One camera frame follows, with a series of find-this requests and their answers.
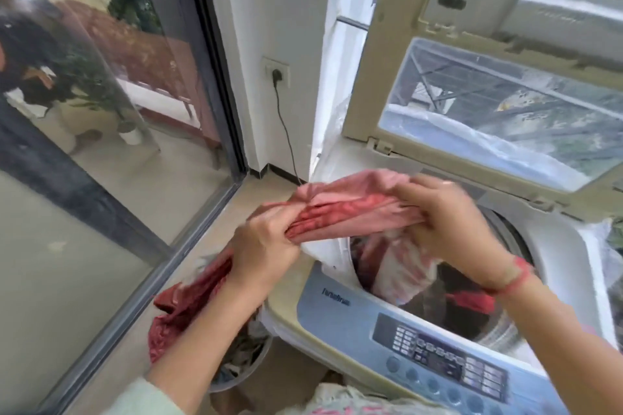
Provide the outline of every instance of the sleeve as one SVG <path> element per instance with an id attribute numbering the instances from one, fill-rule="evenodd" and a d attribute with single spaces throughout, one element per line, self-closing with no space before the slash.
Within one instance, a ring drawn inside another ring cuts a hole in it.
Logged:
<path id="1" fill-rule="evenodd" d="M 184 412 L 164 392 L 139 378 L 102 415 L 184 415 Z"/>

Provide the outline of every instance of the right hand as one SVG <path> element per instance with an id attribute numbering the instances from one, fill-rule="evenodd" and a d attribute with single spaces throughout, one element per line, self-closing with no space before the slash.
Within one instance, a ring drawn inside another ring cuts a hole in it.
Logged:
<path id="1" fill-rule="evenodd" d="M 472 281 L 496 289 L 514 257 L 502 246 L 489 224 L 457 184 L 418 174 L 393 189 L 399 199 L 420 207 L 425 222 L 409 227 L 412 240 L 446 261 Z"/>

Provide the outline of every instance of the brand logo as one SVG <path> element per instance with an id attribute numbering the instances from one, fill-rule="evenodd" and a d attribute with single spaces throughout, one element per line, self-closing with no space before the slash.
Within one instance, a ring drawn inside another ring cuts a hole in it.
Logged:
<path id="1" fill-rule="evenodd" d="M 346 305 L 347 307 L 350 307 L 350 301 L 347 299 L 344 299 L 340 294 L 338 293 L 333 293 L 330 290 L 327 290 L 326 287 L 324 289 L 322 289 L 322 295 L 326 295 L 327 297 L 329 297 L 329 299 L 331 299 L 332 301 L 336 301 L 341 303 L 342 305 Z"/>

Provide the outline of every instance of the pink cloth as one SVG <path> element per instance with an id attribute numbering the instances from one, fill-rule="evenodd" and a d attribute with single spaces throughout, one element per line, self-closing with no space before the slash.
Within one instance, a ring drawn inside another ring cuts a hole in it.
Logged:
<path id="1" fill-rule="evenodd" d="M 417 207 L 405 205 L 389 193 L 395 185 L 406 182 L 409 176 L 404 174 L 367 170 L 330 184 L 305 184 L 287 202 L 262 205 L 249 218 L 273 207 L 304 202 L 307 207 L 285 234 L 293 243 L 377 234 L 365 253 L 366 273 L 374 279 L 374 293 L 401 304 L 432 282 L 431 270 L 434 274 L 437 263 L 426 255 L 421 257 L 403 231 L 404 227 L 423 220 Z M 231 270 L 231 257 L 229 243 L 195 282 L 173 285 L 155 298 L 155 306 L 167 313 L 156 317 L 149 331 L 152 362 L 218 291 Z M 373 276 L 381 273 L 386 276 L 382 285 Z"/>

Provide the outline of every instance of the washing machine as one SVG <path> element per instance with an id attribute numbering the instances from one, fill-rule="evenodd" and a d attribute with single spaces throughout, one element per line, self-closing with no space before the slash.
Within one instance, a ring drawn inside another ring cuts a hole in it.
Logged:
<path id="1" fill-rule="evenodd" d="M 595 227 L 623 214 L 622 30 L 623 0 L 378 0 L 313 180 L 387 168 L 461 184 L 500 241 L 616 345 Z M 320 262 L 358 239 L 307 244 L 262 309 L 270 331 L 391 397 L 568 413 L 502 309 L 444 300 L 462 285 L 452 270 L 396 307 Z"/>

